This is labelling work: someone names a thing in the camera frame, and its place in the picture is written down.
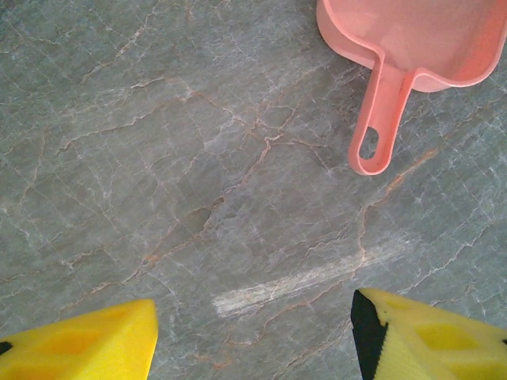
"gray marble floor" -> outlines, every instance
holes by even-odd
[[[153,298],[151,380],[358,379],[357,287],[507,327],[507,60],[412,94],[391,166],[361,177],[369,73],[314,14],[0,4],[0,336]]]

